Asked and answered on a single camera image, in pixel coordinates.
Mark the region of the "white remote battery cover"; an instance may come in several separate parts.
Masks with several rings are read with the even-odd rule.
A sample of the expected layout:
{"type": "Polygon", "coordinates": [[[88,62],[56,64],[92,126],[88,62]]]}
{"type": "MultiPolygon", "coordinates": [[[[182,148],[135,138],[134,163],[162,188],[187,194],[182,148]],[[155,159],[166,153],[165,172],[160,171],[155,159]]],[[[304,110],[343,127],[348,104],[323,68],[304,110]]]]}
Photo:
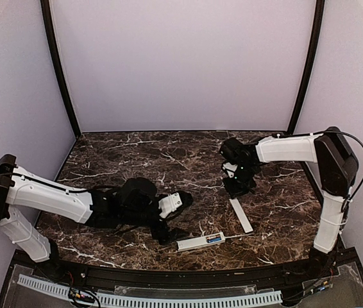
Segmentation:
{"type": "Polygon", "coordinates": [[[249,219],[247,218],[239,200],[237,198],[230,199],[230,204],[240,221],[243,231],[246,234],[253,232],[253,227],[251,226],[251,223],[249,222],[249,219]]]}

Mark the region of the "white remote control body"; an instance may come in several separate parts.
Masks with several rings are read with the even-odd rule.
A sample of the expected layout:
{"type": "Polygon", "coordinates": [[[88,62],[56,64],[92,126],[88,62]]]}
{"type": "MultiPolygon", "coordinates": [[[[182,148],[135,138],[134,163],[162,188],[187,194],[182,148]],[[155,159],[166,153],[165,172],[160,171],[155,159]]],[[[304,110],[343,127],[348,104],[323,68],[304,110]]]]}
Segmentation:
{"type": "Polygon", "coordinates": [[[184,251],[195,250],[195,249],[199,249],[199,248],[205,248],[205,247],[224,243],[226,238],[225,238],[223,232],[218,232],[216,234],[221,235],[221,238],[223,240],[216,242],[216,243],[207,243],[207,237],[210,235],[215,235],[215,234],[210,234],[210,235],[204,235],[201,237],[195,237],[195,238],[191,238],[191,239],[177,241],[178,251],[184,252],[184,251]]]}

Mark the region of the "blue AAA battery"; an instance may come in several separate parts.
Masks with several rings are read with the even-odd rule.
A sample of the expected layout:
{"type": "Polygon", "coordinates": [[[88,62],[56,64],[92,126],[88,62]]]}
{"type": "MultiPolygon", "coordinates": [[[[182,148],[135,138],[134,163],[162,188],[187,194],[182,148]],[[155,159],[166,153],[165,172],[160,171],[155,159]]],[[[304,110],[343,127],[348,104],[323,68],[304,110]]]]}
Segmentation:
{"type": "Polygon", "coordinates": [[[223,239],[221,237],[212,237],[212,238],[207,238],[207,243],[216,243],[222,240],[223,239]]]}

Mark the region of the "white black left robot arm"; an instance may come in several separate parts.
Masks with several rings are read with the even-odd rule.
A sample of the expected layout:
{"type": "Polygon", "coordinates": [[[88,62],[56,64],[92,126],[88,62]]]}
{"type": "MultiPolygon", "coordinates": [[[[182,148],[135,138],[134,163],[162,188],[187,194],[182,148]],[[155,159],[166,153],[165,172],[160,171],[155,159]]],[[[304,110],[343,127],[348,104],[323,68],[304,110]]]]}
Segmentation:
{"type": "Polygon", "coordinates": [[[146,178],[128,179],[122,186],[80,189],[41,178],[16,164],[7,154],[0,158],[0,229],[20,246],[53,280],[67,274],[58,257],[58,248],[41,235],[22,215],[20,206],[38,209],[71,219],[92,228],[115,229],[123,225],[147,227],[160,244],[185,235],[167,222],[193,203],[191,194],[176,191],[159,194],[146,178]]]}

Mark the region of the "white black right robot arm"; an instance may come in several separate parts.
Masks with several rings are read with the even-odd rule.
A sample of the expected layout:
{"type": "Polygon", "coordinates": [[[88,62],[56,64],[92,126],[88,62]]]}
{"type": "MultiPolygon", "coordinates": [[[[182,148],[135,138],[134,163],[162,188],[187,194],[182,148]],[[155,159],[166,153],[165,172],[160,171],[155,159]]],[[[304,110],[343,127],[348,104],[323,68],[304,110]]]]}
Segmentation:
{"type": "Polygon", "coordinates": [[[254,176],[262,165],[271,162],[311,162],[319,169],[323,208],[313,249],[330,253],[337,242],[348,215],[351,201],[363,181],[356,181],[359,160],[348,139],[362,145],[356,136],[335,126],[314,133],[272,135],[247,144],[235,137],[225,140],[219,148],[226,174],[223,185],[231,198],[252,192],[254,176]]]}

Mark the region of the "left small circuit board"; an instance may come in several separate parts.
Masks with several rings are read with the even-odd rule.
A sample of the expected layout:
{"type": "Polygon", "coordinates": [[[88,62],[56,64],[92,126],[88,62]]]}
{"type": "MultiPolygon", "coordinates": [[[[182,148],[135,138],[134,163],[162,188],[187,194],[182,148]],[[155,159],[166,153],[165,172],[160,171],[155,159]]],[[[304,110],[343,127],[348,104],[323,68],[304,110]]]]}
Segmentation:
{"type": "Polygon", "coordinates": [[[94,297],[90,293],[76,288],[70,288],[68,298],[79,304],[93,304],[95,302],[94,297]]]}

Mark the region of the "small circuit board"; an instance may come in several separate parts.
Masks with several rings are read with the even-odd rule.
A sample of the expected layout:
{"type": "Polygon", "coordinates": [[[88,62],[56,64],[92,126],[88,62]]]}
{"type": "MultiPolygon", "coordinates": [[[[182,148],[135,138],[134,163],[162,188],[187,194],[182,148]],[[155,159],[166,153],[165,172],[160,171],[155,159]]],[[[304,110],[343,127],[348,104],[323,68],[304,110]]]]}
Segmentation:
{"type": "Polygon", "coordinates": [[[320,285],[318,285],[318,286],[314,287],[313,289],[311,289],[309,291],[309,293],[311,295],[313,295],[313,294],[316,294],[318,292],[322,292],[322,291],[324,291],[326,289],[329,289],[329,288],[332,288],[332,287],[333,287],[333,283],[330,282],[329,280],[326,280],[326,281],[320,283],[320,285]]]}
{"type": "Polygon", "coordinates": [[[68,298],[79,304],[93,304],[95,302],[94,297],[90,293],[76,288],[70,288],[68,298]]]}

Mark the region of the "right small circuit board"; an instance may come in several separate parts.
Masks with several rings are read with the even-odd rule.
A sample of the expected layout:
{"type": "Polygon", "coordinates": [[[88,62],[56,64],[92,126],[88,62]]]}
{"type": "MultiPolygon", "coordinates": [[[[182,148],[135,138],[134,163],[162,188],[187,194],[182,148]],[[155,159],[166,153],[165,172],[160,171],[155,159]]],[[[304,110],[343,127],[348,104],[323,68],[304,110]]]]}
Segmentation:
{"type": "Polygon", "coordinates": [[[329,288],[332,288],[332,287],[333,287],[333,283],[330,282],[329,280],[326,280],[326,281],[320,283],[320,285],[318,285],[318,286],[314,287],[313,289],[311,289],[309,291],[309,293],[311,295],[313,295],[313,294],[316,294],[318,292],[322,292],[322,291],[324,291],[326,289],[329,289],[329,288]]]}

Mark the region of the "black curved front table rail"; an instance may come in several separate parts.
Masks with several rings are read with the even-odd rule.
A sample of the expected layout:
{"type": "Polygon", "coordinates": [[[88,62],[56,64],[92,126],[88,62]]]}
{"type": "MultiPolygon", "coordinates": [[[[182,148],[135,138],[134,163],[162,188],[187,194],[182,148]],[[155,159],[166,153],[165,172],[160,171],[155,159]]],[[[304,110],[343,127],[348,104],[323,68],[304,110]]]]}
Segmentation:
{"type": "Polygon", "coordinates": [[[216,246],[208,252],[145,250],[141,246],[104,249],[100,245],[78,250],[59,247],[58,259],[37,264],[34,272],[41,277],[75,287],[112,288],[163,287],[165,289],[199,289],[201,287],[299,288],[304,281],[319,280],[331,274],[319,268],[316,260],[298,260],[245,268],[243,262],[221,255],[216,246]]]}

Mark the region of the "black right corner frame post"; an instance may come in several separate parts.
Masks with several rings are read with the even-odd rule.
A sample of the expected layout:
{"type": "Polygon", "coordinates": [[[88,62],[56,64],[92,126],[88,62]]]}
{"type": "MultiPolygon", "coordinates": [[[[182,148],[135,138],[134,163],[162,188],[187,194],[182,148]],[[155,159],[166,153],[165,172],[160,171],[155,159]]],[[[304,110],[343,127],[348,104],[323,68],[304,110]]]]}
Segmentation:
{"type": "Polygon", "coordinates": [[[321,34],[324,9],[325,9],[325,0],[317,0],[314,10],[314,18],[312,21],[312,30],[308,43],[305,65],[303,68],[303,74],[301,76],[300,86],[292,110],[289,125],[286,131],[290,135],[292,135],[296,131],[296,127],[300,119],[303,104],[305,102],[305,97],[307,95],[308,85],[312,75],[312,70],[316,59],[317,47],[319,44],[319,38],[321,34]]]}

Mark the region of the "black corner frame post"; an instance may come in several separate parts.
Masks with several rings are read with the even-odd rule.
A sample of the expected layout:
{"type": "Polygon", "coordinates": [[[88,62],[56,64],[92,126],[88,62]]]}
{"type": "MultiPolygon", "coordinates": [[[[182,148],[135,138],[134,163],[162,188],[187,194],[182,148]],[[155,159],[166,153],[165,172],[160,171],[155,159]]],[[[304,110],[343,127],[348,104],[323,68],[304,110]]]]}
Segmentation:
{"type": "Polygon", "coordinates": [[[308,85],[312,75],[312,70],[316,59],[317,47],[319,44],[319,38],[321,34],[324,9],[325,9],[325,0],[317,0],[314,10],[314,18],[312,21],[312,30],[308,43],[305,65],[303,68],[303,74],[301,76],[300,86],[292,110],[289,125],[286,131],[290,135],[292,135],[296,131],[296,127],[300,119],[303,104],[305,102],[305,97],[307,95],[308,85]]]}
{"type": "Polygon", "coordinates": [[[74,111],[72,100],[69,94],[69,89],[65,79],[62,62],[58,50],[58,43],[56,41],[55,27],[53,24],[53,18],[51,13],[51,3],[48,0],[40,0],[42,19],[44,22],[44,28],[46,33],[47,44],[51,55],[51,61],[56,76],[56,81],[62,97],[64,109],[66,111],[71,130],[75,138],[81,136],[80,126],[74,111]]]}

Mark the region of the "black left corner frame post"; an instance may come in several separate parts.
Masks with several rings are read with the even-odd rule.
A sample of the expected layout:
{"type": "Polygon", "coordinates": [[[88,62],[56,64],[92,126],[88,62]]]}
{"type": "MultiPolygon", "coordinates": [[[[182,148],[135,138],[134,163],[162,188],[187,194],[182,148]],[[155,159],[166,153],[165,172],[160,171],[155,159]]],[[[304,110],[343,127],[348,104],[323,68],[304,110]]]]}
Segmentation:
{"type": "Polygon", "coordinates": [[[64,109],[66,111],[71,130],[75,138],[81,136],[80,126],[74,111],[72,100],[69,94],[69,89],[65,79],[62,62],[58,50],[58,43],[56,41],[55,27],[53,24],[53,18],[51,13],[51,3],[48,0],[40,0],[42,19],[44,22],[44,28],[46,33],[47,44],[51,55],[51,61],[56,76],[56,81],[62,97],[64,109]]]}

